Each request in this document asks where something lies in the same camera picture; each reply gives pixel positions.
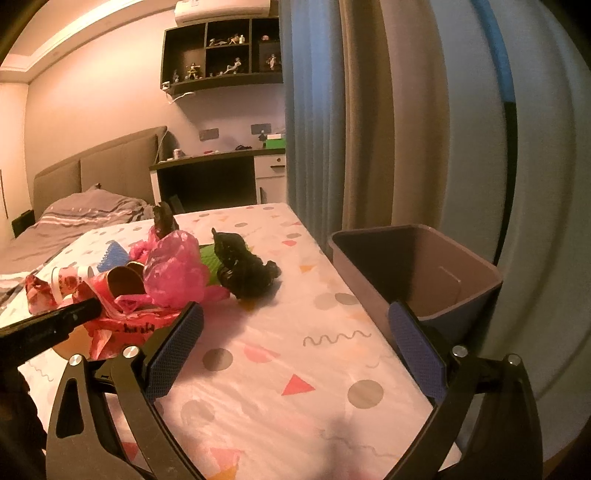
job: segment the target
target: pink plastic bag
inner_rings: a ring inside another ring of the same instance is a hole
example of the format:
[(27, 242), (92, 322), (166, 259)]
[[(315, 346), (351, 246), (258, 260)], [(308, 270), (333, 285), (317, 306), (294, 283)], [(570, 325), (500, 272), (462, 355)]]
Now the pink plastic bag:
[(199, 242), (193, 235), (176, 230), (154, 243), (157, 238), (153, 230), (152, 227), (147, 242), (132, 247), (132, 259), (147, 254), (144, 268), (146, 295), (118, 297), (116, 303), (125, 313), (141, 306), (182, 309), (190, 301), (207, 303), (229, 298), (228, 289), (219, 285), (207, 286), (209, 269), (201, 262)]

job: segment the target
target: wall socket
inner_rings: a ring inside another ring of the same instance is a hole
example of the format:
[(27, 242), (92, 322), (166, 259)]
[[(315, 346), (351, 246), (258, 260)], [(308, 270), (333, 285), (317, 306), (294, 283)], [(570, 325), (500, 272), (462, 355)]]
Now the wall socket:
[(211, 128), (209, 130), (199, 131), (199, 140), (202, 142), (205, 142), (206, 140), (215, 140), (216, 138), (220, 138), (219, 128)]
[(271, 133), (271, 124), (255, 124), (251, 125), (251, 133), (252, 135), (260, 135), (261, 132), (266, 134)]

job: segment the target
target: blue curtain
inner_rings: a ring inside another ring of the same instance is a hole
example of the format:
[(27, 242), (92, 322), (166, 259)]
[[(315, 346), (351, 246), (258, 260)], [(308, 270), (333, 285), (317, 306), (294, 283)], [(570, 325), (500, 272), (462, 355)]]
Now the blue curtain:
[(345, 65), (339, 0), (281, 0), (288, 201), (326, 250), (341, 229)]

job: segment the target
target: red triangle pattern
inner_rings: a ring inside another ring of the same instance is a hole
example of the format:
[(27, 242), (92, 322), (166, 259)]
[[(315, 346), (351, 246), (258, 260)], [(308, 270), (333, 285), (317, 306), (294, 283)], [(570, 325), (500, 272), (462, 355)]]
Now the red triangle pattern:
[(312, 387), (312, 385), (304, 382), (300, 377), (294, 374), (291, 377), (289, 383), (285, 386), (285, 389), (281, 395), (296, 395), (298, 393), (308, 393), (314, 390), (316, 389)]

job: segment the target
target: beige curtain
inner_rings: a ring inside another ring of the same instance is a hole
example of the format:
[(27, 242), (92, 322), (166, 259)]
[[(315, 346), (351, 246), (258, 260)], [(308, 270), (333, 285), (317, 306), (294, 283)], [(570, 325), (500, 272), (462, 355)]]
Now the beige curtain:
[(343, 228), (438, 226), (449, 106), (428, 0), (340, 0), (345, 52)]
[(340, 0), (345, 54), (343, 228), (389, 225), (394, 188), (394, 106), (379, 0)]

